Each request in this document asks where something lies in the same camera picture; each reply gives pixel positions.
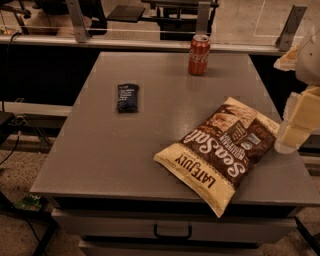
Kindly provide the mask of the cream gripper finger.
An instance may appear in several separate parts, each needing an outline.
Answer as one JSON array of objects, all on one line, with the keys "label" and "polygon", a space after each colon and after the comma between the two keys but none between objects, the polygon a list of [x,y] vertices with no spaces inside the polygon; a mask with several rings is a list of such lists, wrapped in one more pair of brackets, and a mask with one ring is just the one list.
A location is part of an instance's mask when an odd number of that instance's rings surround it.
[{"label": "cream gripper finger", "polygon": [[294,71],[296,68],[298,47],[293,46],[287,53],[278,58],[273,67],[281,71]]},{"label": "cream gripper finger", "polygon": [[320,127],[320,87],[308,86],[287,99],[274,148],[278,153],[297,151]]}]

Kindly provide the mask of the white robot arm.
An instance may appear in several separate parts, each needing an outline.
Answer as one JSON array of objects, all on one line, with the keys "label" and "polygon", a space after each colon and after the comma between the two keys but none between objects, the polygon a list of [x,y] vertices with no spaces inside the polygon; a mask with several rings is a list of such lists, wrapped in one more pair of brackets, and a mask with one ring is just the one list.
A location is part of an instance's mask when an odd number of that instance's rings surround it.
[{"label": "white robot arm", "polygon": [[274,144],[277,152],[291,154],[320,127],[320,28],[313,26],[274,67],[294,71],[296,78],[307,85],[303,92],[292,92],[288,97]]}]

